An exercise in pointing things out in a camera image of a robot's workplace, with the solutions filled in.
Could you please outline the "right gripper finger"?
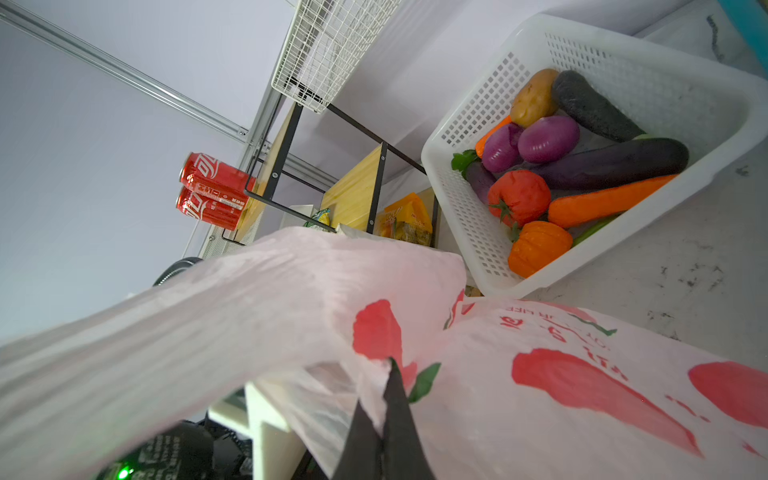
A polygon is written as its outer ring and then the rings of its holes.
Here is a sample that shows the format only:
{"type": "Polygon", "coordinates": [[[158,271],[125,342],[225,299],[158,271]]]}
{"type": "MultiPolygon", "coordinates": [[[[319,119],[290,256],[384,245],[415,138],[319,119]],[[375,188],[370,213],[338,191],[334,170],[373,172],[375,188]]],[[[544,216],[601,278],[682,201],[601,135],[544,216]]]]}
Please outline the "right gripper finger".
{"type": "Polygon", "coordinates": [[[403,378],[394,359],[383,399],[387,410],[383,427],[376,430],[361,404],[357,404],[344,450],[332,477],[342,479],[430,479],[434,475],[424,454],[406,398],[403,378]]]}

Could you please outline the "pink plastic grocery bag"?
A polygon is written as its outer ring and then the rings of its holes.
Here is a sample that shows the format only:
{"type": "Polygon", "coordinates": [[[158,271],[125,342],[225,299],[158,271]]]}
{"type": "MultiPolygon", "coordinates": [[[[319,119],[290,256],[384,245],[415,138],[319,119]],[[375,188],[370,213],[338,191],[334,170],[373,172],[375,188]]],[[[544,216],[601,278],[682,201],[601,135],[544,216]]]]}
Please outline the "pink plastic grocery bag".
{"type": "Polygon", "coordinates": [[[763,479],[767,376],[451,253],[305,228],[1,348],[1,475],[86,479],[255,384],[350,479],[763,479]]]}

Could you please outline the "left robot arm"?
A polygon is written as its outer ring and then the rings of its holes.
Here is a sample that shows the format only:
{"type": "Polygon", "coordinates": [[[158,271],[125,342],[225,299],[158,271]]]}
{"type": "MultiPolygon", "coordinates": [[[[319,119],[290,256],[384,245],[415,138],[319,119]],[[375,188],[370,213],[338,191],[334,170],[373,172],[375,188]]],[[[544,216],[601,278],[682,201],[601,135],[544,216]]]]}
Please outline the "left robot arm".
{"type": "Polygon", "coordinates": [[[250,479],[252,444],[204,416],[183,420],[147,440],[96,477],[120,479],[250,479]]]}

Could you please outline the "orange snack packet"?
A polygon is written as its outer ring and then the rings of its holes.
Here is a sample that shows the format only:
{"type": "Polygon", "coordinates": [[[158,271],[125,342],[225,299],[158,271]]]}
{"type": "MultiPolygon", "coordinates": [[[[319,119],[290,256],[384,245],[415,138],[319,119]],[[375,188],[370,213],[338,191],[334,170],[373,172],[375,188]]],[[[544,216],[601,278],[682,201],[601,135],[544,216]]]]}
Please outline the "orange snack packet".
{"type": "Polygon", "coordinates": [[[377,215],[374,234],[429,247],[433,235],[432,217],[423,200],[411,193],[377,215]]]}

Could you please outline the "small yellow-green snack bag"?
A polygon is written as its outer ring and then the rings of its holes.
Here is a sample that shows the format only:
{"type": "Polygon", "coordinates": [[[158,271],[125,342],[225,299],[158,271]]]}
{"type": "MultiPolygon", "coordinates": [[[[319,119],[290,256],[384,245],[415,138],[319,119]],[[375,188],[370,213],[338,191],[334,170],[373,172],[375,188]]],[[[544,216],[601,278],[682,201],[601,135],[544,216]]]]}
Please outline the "small yellow-green snack bag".
{"type": "Polygon", "coordinates": [[[306,228],[328,231],[331,228],[331,209],[316,210],[311,215],[311,220],[304,223],[306,228]]]}

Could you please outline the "red toy tomato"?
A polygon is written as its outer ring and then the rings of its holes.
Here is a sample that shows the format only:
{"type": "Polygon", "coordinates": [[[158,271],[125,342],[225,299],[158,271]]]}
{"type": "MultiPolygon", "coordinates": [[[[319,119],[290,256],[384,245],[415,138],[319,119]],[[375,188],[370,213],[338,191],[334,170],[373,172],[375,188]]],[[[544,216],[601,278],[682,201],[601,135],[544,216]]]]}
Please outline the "red toy tomato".
{"type": "Polygon", "coordinates": [[[528,170],[504,174],[490,188],[490,213],[509,227],[523,227],[539,219],[549,207],[552,194],[544,179],[528,170]]]}

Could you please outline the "orange toy carrot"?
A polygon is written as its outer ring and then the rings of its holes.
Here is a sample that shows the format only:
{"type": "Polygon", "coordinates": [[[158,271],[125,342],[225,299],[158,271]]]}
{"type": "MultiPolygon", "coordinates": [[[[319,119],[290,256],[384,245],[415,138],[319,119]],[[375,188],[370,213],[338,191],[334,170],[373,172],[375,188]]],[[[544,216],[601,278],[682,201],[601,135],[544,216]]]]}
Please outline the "orange toy carrot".
{"type": "Polygon", "coordinates": [[[643,180],[620,187],[554,200],[548,209],[550,223],[569,229],[626,212],[671,182],[676,175],[643,180]]]}

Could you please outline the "red cola can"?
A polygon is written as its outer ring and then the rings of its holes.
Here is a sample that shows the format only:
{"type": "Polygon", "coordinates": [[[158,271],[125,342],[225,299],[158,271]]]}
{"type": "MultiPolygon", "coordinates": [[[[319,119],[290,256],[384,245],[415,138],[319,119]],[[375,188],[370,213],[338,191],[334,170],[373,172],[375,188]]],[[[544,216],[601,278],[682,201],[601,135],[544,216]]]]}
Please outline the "red cola can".
{"type": "Polygon", "coordinates": [[[252,191],[257,185],[256,178],[205,153],[191,153],[181,169],[182,184],[192,188],[195,179],[237,194],[252,191]]]}
{"type": "Polygon", "coordinates": [[[189,217],[229,231],[237,229],[241,217],[240,210],[186,187],[180,190],[176,208],[189,217]]]}

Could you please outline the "purple toy onion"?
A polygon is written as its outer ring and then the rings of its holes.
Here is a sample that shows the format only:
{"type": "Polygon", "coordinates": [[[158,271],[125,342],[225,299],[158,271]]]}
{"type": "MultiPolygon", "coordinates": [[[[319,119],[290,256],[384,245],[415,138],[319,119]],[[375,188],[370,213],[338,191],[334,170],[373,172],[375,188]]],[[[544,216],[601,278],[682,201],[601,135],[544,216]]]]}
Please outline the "purple toy onion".
{"type": "Polygon", "coordinates": [[[518,141],[524,129],[509,123],[494,132],[485,142],[481,160],[484,168],[493,174],[506,172],[522,162],[518,141]]]}
{"type": "Polygon", "coordinates": [[[522,132],[518,150],[526,162],[549,163],[569,154],[579,140],[580,128],[572,118],[543,117],[522,132]]]}

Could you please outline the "purple toy eggplant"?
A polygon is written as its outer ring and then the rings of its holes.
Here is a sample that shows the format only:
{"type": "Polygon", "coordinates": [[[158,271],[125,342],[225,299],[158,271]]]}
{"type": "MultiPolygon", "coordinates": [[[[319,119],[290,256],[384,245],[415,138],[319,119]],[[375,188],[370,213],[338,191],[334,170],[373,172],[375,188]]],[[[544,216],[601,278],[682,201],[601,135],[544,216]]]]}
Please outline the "purple toy eggplant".
{"type": "Polygon", "coordinates": [[[555,190],[600,190],[681,173],[689,150],[669,138],[631,140],[528,167],[555,190]]]}

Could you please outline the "red cola can left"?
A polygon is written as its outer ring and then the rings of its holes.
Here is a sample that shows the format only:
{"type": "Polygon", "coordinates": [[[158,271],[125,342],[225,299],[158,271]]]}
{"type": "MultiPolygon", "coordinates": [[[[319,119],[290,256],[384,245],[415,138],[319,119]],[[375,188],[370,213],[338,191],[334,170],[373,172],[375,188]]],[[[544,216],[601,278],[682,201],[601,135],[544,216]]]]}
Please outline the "red cola can left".
{"type": "Polygon", "coordinates": [[[256,178],[205,153],[191,153],[181,169],[182,184],[192,188],[195,179],[237,194],[252,191],[257,185],[256,178]]]}

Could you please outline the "purple toy onion right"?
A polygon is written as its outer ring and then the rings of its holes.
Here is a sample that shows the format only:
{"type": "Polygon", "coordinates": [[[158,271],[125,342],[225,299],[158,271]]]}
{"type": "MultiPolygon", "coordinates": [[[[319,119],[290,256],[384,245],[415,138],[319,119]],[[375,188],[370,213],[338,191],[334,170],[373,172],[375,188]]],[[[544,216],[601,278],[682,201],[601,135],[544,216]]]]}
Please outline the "purple toy onion right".
{"type": "Polygon", "coordinates": [[[579,140],[580,128],[572,118],[543,117],[522,132],[518,150],[526,162],[549,163],[569,154],[579,140]]]}

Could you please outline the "brown toy potato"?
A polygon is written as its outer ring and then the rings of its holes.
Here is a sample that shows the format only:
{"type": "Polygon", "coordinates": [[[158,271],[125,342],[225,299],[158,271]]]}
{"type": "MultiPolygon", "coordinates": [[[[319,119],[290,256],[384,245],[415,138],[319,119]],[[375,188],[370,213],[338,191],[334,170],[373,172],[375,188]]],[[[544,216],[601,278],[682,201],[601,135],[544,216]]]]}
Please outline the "brown toy potato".
{"type": "Polygon", "coordinates": [[[552,96],[552,87],[559,72],[540,70],[515,97],[509,118],[516,125],[528,128],[541,118],[554,115],[559,106],[552,96]]]}

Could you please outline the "dark toy cucumber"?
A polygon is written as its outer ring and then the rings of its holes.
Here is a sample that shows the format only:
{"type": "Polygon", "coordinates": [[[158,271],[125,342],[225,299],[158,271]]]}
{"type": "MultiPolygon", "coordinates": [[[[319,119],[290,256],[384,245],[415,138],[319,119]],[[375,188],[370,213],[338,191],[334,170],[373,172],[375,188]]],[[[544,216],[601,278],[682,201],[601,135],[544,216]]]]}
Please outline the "dark toy cucumber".
{"type": "Polygon", "coordinates": [[[563,112],[598,136],[614,142],[625,142],[645,134],[644,130],[576,71],[560,72],[553,82],[551,92],[563,112]]]}

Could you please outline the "teal plastic basket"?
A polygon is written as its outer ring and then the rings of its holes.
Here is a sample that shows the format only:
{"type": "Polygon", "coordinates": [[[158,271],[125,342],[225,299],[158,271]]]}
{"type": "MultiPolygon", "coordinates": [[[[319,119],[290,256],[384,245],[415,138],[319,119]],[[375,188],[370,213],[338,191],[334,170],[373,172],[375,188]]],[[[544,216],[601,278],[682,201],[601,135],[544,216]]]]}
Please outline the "teal plastic basket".
{"type": "Polygon", "coordinates": [[[719,0],[718,3],[763,67],[767,68],[767,2],[719,0]]]}

